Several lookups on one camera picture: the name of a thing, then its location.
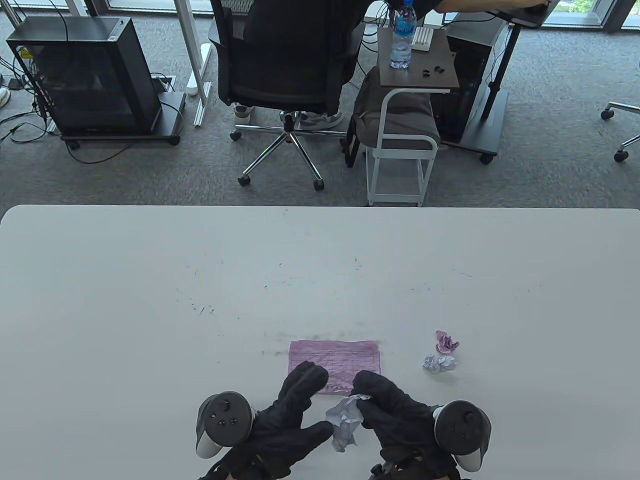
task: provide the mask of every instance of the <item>white metal stool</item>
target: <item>white metal stool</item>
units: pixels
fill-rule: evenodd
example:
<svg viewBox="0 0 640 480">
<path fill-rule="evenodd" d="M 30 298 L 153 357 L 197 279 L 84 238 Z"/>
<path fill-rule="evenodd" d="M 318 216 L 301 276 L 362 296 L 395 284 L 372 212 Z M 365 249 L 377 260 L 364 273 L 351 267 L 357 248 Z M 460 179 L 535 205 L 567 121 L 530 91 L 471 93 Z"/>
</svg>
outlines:
<svg viewBox="0 0 640 480">
<path fill-rule="evenodd" d="M 374 202 L 415 202 L 418 207 L 422 207 L 422 204 L 424 203 L 424 197 L 427 193 L 427 185 L 429 183 L 429 177 L 431 176 L 431 169 L 433 168 L 433 163 L 435 162 L 436 155 L 438 154 L 438 142 L 428 135 L 384 133 L 389 100 L 394 95 L 401 92 L 426 94 L 442 93 L 442 90 L 432 90 L 424 88 L 394 88 L 385 96 L 380 109 L 380 126 L 378 127 L 377 144 L 375 147 L 369 147 L 365 145 L 365 161 L 367 165 L 367 199 L 369 201 L 369 205 L 373 205 Z M 414 148 L 383 148 L 383 140 L 425 141 L 431 145 L 431 150 L 418 150 Z M 371 159 L 373 160 L 373 172 L 370 180 L 369 162 Z M 394 159 L 415 160 L 418 180 L 417 194 L 378 193 L 378 174 L 380 172 L 380 164 L 383 161 L 392 161 Z M 424 173 L 422 171 L 423 160 L 427 161 L 426 171 Z"/>
</svg>

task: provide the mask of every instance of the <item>crumpled paper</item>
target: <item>crumpled paper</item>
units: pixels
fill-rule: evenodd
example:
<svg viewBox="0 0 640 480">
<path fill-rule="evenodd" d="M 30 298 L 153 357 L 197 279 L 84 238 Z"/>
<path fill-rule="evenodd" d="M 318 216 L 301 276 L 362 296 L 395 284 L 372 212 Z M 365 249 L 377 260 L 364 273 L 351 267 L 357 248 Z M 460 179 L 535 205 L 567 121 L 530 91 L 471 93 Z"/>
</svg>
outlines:
<svg viewBox="0 0 640 480">
<path fill-rule="evenodd" d="M 440 373 L 446 370 L 451 371 L 456 368 L 456 359 L 449 355 L 435 358 L 435 355 L 430 353 L 427 355 L 427 358 L 424 359 L 422 368 L 431 373 Z"/>
<path fill-rule="evenodd" d="M 453 353 L 453 351 L 460 345 L 460 342 L 454 342 L 451 340 L 451 337 L 447 335 L 447 332 L 436 330 L 436 335 L 438 336 L 436 349 L 443 355 Z"/>
<path fill-rule="evenodd" d="M 325 420 L 333 424 L 333 440 L 331 444 L 337 452 L 344 452 L 347 445 L 357 445 L 353 436 L 354 430 L 362 423 L 362 414 L 358 410 L 356 400 L 369 400 L 369 395 L 352 395 L 343 398 L 338 405 L 326 411 Z"/>
</svg>

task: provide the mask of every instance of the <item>black mesh chair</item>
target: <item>black mesh chair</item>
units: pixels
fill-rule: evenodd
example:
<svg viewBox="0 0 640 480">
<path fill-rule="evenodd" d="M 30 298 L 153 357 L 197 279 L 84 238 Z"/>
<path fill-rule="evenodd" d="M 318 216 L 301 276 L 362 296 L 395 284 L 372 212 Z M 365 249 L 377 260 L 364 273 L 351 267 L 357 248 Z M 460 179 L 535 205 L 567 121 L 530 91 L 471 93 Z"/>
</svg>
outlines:
<svg viewBox="0 0 640 480">
<path fill-rule="evenodd" d="M 249 173 L 282 143 L 287 142 L 294 145 L 314 174 L 314 188 L 322 190 L 322 177 L 298 136 L 343 138 L 344 132 L 303 131 L 298 128 L 298 123 L 302 111 L 329 115 L 338 112 L 342 85 L 353 77 L 365 25 L 360 24 L 347 38 L 341 38 L 337 25 L 342 1 L 318 1 L 315 3 L 318 8 L 326 9 L 327 25 L 326 45 L 320 51 L 305 45 L 304 38 L 297 38 L 286 47 L 256 45 L 246 42 L 243 35 L 246 13 L 251 3 L 251 0 L 211 0 L 214 22 L 209 30 L 209 40 L 218 51 L 220 100 L 226 105 L 238 102 L 281 111 L 281 127 L 236 125 L 231 132 L 230 137 L 234 141 L 241 137 L 242 131 L 278 135 L 238 177 L 238 183 L 249 185 Z"/>
</svg>

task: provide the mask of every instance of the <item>crumpled white paper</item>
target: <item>crumpled white paper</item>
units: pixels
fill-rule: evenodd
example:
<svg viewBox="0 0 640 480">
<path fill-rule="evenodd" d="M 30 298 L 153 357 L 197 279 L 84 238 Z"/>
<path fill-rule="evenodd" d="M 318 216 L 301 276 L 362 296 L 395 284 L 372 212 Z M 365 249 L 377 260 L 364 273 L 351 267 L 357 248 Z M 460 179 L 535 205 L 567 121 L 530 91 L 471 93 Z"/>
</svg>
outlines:
<svg viewBox="0 0 640 480">
<path fill-rule="evenodd" d="M 427 358 L 424 359 L 422 368 L 428 370 L 431 373 L 440 373 L 446 370 L 453 370 L 456 368 L 456 359 L 452 356 L 441 356 L 435 358 L 435 355 L 430 353 Z"/>
<path fill-rule="evenodd" d="M 353 431 L 362 423 L 362 414 L 356 400 L 369 400 L 369 395 L 352 395 L 340 400 L 338 405 L 326 411 L 325 420 L 333 424 L 331 444 L 337 452 L 344 452 L 347 445 L 357 445 Z"/>
</svg>

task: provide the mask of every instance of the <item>water bottle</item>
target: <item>water bottle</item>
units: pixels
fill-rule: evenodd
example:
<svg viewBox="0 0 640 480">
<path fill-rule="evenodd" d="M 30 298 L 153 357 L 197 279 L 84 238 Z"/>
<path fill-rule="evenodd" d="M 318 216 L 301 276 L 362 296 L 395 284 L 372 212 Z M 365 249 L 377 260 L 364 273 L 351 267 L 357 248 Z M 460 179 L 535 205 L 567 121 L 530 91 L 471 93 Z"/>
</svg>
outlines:
<svg viewBox="0 0 640 480">
<path fill-rule="evenodd" d="M 391 45 L 391 67 L 407 68 L 411 62 L 411 43 L 415 32 L 415 10 L 413 0 L 404 0 L 396 12 L 394 43 Z"/>
</svg>

